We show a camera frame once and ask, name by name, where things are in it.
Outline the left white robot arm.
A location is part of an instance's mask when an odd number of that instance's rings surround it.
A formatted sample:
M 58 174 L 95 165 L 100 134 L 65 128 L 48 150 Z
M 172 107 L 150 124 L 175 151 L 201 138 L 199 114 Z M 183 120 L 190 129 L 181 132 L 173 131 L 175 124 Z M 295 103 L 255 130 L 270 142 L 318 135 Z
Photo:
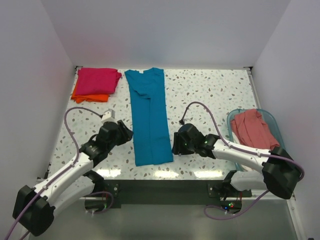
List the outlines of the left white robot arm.
M 12 216 L 34 236 L 43 234 L 55 217 L 79 198 L 104 193 L 103 177 L 93 169 L 115 146 L 129 142 L 133 132 L 123 121 L 105 122 L 99 132 L 77 149 L 75 157 L 55 174 L 17 193 Z

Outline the blue t shirt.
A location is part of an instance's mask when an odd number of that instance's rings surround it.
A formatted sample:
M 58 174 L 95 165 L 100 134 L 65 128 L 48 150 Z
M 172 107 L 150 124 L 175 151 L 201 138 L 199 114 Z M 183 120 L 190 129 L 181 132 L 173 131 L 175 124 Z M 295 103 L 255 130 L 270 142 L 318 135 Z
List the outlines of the blue t shirt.
M 171 163 L 164 70 L 153 67 L 124 74 L 130 93 L 135 165 Z

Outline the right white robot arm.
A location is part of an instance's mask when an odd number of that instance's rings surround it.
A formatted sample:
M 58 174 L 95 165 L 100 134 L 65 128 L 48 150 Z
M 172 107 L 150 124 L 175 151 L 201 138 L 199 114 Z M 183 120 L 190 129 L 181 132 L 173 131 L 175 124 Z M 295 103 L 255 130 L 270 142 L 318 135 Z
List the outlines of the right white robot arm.
M 274 151 L 248 147 L 215 134 L 203 135 L 191 123 L 174 133 L 172 153 L 198 154 L 250 168 L 250 171 L 233 171 L 225 177 L 222 189 L 230 197 L 247 190 L 266 190 L 288 200 L 304 175 L 302 168 L 281 147 Z

